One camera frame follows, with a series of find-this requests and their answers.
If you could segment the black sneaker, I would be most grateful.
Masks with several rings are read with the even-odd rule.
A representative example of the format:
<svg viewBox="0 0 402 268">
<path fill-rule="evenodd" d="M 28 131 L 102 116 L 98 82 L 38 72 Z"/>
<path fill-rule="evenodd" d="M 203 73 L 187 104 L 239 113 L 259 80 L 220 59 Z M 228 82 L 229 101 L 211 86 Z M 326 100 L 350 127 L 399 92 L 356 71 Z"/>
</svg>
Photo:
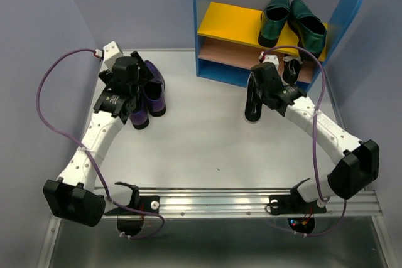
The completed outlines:
<svg viewBox="0 0 402 268">
<path fill-rule="evenodd" d="M 262 101 L 257 94 L 257 86 L 253 74 L 247 80 L 246 106 L 244 117 L 249 123 L 257 123 L 261 118 Z"/>
<path fill-rule="evenodd" d="M 302 59 L 299 56 L 284 56 L 283 57 L 284 69 L 282 73 L 282 80 L 286 85 L 295 84 L 303 65 Z"/>
</svg>

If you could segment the purple loafer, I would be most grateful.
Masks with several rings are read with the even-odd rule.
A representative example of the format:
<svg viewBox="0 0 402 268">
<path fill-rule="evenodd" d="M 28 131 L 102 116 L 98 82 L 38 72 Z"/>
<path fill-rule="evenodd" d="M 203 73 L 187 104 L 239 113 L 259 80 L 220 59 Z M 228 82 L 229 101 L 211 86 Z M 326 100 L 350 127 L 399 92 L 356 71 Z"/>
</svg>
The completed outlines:
<svg viewBox="0 0 402 268">
<path fill-rule="evenodd" d="M 151 61 L 146 60 L 145 64 L 153 76 L 153 78 L 143 87 L 146 105 L 149 113 L 153 117 L 161 117 L 166 112 L 165 80 L 160 71 Z"/>
<path fill-rule="evenodd" d="M 136 130 L 142 130 L 148 127 L 149 117 L 145 100 L 141 98 L 137 102 L 137 107 L 130 114 L 129 119 Z"/>
</svg>

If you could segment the green loafer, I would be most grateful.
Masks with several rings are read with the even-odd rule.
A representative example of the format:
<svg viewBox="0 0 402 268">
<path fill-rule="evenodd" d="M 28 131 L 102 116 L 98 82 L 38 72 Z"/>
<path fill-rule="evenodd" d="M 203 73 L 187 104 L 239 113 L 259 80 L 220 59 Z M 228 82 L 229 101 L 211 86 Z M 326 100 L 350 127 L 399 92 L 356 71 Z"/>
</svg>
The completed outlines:
<svg viewBox="0 0 402 268">
<path fill-rule="evenodd" d="M 258 43 L 267 48 L 276 46 L 290 15 L 290 0 L 270 0 L 261 13 Z"/>
<path fill-rule="evenodd" d="M 298 46 L 319 59 L 325 48 L 327 29 L 302 0 L 291 2 L 288 25 L 298 37 Z"/>
</svg>

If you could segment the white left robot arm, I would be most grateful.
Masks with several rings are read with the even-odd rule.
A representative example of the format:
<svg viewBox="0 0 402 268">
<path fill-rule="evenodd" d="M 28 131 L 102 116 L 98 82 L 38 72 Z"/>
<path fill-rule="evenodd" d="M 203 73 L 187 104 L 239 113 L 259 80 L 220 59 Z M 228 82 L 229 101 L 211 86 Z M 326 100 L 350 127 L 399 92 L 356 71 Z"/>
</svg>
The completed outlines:
<svg viewBox="0 0 402 268">
<path fill-rule="evenodd" d="M 117 182 L 124 188 L 118 202 L 111 201 L 111 189 L 101 176 L 100 166 L 114 138 L 131 122 L 136 130 L 149 125 L 141 89 L 153 78 L 138 52 L 114 59 L 111 69 L 100 72 L 105 83 L 94 105 L 87 132 L 68 166 L 56 180 L 47 180 L 43 194 L 52 213 L 59 218 L 93 227 L 115 208 L 127 214 L 139 214 L 138 187 Z"/>
</svg>

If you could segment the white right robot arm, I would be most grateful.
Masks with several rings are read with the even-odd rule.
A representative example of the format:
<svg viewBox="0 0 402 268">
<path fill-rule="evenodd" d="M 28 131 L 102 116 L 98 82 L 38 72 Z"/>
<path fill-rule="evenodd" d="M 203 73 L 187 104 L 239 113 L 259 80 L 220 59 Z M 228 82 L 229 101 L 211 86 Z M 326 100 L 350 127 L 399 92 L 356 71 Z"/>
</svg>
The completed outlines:
<svg viewBox="0 0 402 268">
<path fill-rule="evenodd" d="M 325 213 L 323 199 L 352 198 L 378 178 L 379 146 L 372 139 L 364 142 L 329 119 L 306 93 L 296 85 L 284 86 L 273 63 L 260 63 L 251 69 L 258 102 L 294 123 L 321 147 L 334 163 L 327 175 L 308 178 L 287 195 L 269 198 L 272 215 Z"/>
</svg>

